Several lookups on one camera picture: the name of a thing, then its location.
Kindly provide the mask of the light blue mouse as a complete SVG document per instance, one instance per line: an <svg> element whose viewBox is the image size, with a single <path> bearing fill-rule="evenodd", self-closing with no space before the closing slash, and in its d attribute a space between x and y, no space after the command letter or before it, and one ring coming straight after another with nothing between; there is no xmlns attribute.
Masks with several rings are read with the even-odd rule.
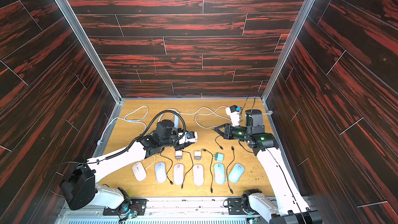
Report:
<svg viewBox="0 0 398 224"><path fill-rule="evenodd" d="M236 163L228 175L229 181L232 183L237 183L243 175L244 171L244 166Z"/></svg>

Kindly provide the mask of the white wireless mouse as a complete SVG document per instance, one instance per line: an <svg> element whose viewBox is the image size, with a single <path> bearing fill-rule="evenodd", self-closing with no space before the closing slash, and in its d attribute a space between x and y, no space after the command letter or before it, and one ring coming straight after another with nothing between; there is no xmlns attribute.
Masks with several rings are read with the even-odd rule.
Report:
<svg viewBox="0 0 398 224"><path fill-rule="evenodd" d="M132 172L137 181L143 181L147 177L147 173L141 162L132 165Z"/></svg>

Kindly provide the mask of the grey blue mouse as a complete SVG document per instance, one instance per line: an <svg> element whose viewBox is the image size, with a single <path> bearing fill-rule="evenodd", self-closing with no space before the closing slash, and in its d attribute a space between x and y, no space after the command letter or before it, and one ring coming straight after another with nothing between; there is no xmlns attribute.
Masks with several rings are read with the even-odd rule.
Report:
<svg viewBox="0 0 398 224"><path fill-rule="evenodd" d="M215 182L219 185L223 185L226 181L225 167L222 163L216 163L214 165Z"/></svg>

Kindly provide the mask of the white power strip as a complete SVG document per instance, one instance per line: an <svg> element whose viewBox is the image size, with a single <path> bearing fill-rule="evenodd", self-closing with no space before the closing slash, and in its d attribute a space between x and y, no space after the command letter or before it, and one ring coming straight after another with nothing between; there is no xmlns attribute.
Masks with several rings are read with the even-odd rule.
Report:
<svg viewBox="0 0 398 224"><path fill-rule="evenodd" d="M178 129L179 126L179 118L177 115L174 116L174 128Z"/></svg>

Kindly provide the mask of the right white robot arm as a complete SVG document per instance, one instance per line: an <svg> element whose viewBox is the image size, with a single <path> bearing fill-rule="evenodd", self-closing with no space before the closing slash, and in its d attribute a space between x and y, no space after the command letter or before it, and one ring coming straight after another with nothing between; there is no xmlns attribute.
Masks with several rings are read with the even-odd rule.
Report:
<svg viewBox="0 0 398 224"><path fill-rule="evenodd" d="M240 107L226 108L231 123L214 128L225 140L239 140L248 144L263 166L273 189L276 203L273 204L259 189L244 191L241 200L248 214L259 214L269 224L321 224L317 210L311 210L300 195L287 171L279 145L271 133L265 131L260 110L246 110L246 122L241 126Z"/></svg>

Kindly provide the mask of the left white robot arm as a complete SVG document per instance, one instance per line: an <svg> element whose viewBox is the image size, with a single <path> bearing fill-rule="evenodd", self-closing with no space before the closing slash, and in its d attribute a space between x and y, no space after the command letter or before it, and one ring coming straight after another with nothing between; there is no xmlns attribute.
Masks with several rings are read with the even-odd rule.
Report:
<svg viewBox="0 0 398 224"><path fill-rule="evenodd" d="M125 166L161 153L165 147L182 150L197 140L197 132L176 129L172 121L163 120L157 123L156 129L150 134L138 136L125 148L71 163L60 183L60 189L73 211L94 205L117 209L124 215L131 208L131 199L126 191L103 187L98 182Z"/></svg>

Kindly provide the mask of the aluminium frame left post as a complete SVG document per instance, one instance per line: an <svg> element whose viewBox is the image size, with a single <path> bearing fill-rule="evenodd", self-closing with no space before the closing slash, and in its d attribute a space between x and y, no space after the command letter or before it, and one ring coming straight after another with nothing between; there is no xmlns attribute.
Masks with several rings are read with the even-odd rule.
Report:
<svg viewBox="0 0 398 224"><path fill-rule="evenodd" d="M114 110L119 107L121 96L71 5L67 0L55 2L77 38L74 46L79 48L79 53L76 56L82 57L77 61L78 67L74 70L72 80L74 86L82 85L83 89L73 96L73 101L66 111L65 121L77 131L68 150L75 156L82 154L92 157L102 153L106 146L106 126Z"/></svg>

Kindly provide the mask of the aluminium frame post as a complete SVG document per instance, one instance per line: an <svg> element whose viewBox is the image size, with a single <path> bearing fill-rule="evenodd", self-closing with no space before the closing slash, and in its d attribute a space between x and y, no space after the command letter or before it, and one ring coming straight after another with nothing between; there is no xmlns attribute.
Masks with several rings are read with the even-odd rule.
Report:
<svg viewBox="0 0 398 224"><path fill-rule="evenodd" d="M77 61L78 67L74 70L72 80L74 86L82 85L83 89L73 96L73 101L66 111L65 121L77 131L68 150L75 156L82 154L92 157L102 153L106 146L106 126L114 110L119 107L121 96L71 5L67 0L55 2L77 38L74 46L79 48L79 53L76 56L82 57Z"/></svg>
<svg viewBox="0 0 398 224"><path fill-rule="evenodd" d="M319 156L312 145L317 128L328 122L330 97L336 92L322 69L323 64L330 66L328 53L334 51L334 41L317 25L322 9L326 9L326 0L305 1L277 63L275 82L265 98L274 112L269 117L274 133L282 139L280 143L287 152L287 166L303 194L312 191L317 177L302 170L299 163L307 155Z"/></svg>

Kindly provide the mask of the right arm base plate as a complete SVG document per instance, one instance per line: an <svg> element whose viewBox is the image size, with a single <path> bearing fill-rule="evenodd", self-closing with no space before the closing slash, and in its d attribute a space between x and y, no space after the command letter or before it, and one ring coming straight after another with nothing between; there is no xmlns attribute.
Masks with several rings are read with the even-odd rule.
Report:
<svg viewBox="0 0 398 224"><path fill-rule="evenodd" d="M240 198L227 198L223 202L223 207L228 209L229 215L258 215L249 204L249 196L251 194L262 193L259 189L249 189L243 192Z"/></svg>

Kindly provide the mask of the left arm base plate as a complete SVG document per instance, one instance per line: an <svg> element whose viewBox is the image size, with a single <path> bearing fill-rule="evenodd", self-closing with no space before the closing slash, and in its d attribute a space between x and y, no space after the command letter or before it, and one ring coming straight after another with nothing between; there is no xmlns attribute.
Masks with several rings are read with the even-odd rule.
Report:
<svg viewBox="0 0 398 224"><path fill-rule="evenodd" d="M118 190L121 191L124 197L123 202L115 209L105 207L103 215L127 217L128 219L135 218L136 216L143 216L148 200L131 198L124 189L118 187Z"/></svg>

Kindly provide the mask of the aluminium frame right post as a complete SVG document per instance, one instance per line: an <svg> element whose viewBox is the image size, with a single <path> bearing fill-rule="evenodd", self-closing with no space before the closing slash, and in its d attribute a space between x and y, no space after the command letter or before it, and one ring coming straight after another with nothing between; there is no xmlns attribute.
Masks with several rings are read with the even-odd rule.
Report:
<svg viewBox="0 0 398 224"><path fill-rule="evenodd" d="M330 97L336 92L322 69L323 64L330 66L328 53L334 51L334 41L317 25L322 9L326 9L326 0L305 1L277 63L275 82L265 98L274 112L269 117L274 133L282 139L280 143L287 152L287 166L303 194L312 191L317 177L302 170L299 163L307 155L319 156L312 145L317 128L328 122Z"/></svg>

